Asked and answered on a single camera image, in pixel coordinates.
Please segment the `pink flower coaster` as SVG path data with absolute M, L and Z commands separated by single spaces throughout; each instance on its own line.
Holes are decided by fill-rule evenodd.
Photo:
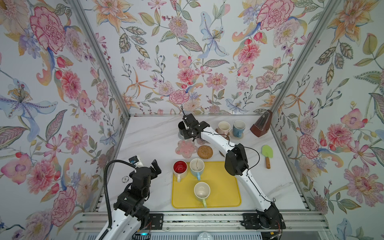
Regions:
M 178 146 L 175 149 L 175 153 L 182 155 L 183 158 L 189 159 L 193 154 L 197 153 L 198 147 L 192 140 L 180 140 Z
M 196 142 L 197 142 L 199 145 L 206 145 L 206 144 L 208 144 L 207 141 L 204 141 L 204 140 L 202 140 L 202 139 L 197 139 Z

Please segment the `red interior mug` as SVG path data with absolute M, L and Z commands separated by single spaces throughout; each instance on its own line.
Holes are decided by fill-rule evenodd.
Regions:
M 183 180 L 188 174 L 188 165 L 185 161 L 177 161 L 173 165 L 174 176 L 178 183 Z

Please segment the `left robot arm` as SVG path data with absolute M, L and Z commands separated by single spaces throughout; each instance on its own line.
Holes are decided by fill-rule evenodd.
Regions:
M 121 163 L 133 168 L 129 174 L 132 182 L 118 196 L 117 201 L 111 206 L 108 193 L 108 184 L 104 182 L 104 198 L 107 205 L 108 221 L 97 236 L 98 240 L 129 240 L 133 235 L 150 224 L 150 210 L 144 203 L 150 197 L 151 180 L 162 173 L 156 160 L 150 167 L 140 167 L 139 158 L 133 156 L 128 162 L 112 160 L 104 168 L 104 179 L 107 178 L 109 167 Z

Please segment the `colourful embroidered coaster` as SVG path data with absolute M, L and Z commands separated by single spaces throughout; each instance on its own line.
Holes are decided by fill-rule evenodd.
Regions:
M 240 140 L 244 137 L 244 133 L 240 133 L 239 135 L 235 135 L 233 130 L 230 131 L 230 137 L 235 140 Z

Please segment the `light blue mug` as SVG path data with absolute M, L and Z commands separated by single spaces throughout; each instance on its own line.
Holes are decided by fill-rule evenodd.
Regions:
M 198 181 L 202 179 L 202 175 L 205 169 L 205 163 L 201 159 L 193 159 L 190 161 L 191 174 L 197 178 Z

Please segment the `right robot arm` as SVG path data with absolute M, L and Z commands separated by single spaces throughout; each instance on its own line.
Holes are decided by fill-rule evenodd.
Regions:
M 184 139 L 207 141 L 225 155 L 225 170 L 241 183 L 256 208 L 252 214 L 243 214 L 242 225 L 246 229 L 281 231 L 286 228 L 275 200 L 270 200 L 264 194 L 251 173 L 246 154 L 247 147 L 232 143 L 225 134 L 219 134 L 204 121 L 199 122 L 193 114 L 184 114 L 178 128 Z

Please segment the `green handle mug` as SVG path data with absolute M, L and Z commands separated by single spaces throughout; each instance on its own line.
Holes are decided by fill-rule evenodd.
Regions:
M 207 208 L 207 198 L 211 194 L 210 186 L 205 182 L 198 182 L 194 186 L 195 197 L 203 204 L 204 208 Z

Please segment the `teal blue mug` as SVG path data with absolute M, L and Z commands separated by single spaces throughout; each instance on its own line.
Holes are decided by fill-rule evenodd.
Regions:
M 241 120 L 236 120 L 233 124 L 233 132 L 235 135 L 244 133 L 245 128 L 246 128 L 246 123 Z

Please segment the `black mug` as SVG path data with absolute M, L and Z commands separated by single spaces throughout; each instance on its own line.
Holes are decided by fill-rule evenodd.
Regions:
M 186 126 L 183 121 L 179 122 L 178 129 L 179 129 L 179 133 L 178 133 L 179 138 L 181 140 L 184 140 L 185 138 L 184 138 L 183 131 L 186 129 Z

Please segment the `rattan woven coaster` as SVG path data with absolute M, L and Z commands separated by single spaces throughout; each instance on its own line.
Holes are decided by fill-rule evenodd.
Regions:
M 197 154 L 200 159 L 208 160 L 213 156 L 213 149 L 210 146 L 200 146 Z

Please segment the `pink handle mug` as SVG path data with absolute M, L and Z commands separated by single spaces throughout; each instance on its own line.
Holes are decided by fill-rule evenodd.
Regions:
M 225 121 L 219 122 L 217 133 L 226 138 L 228 136 L 230 128 L 231 128 L 231 125 L 228 122 L 225 122 Z

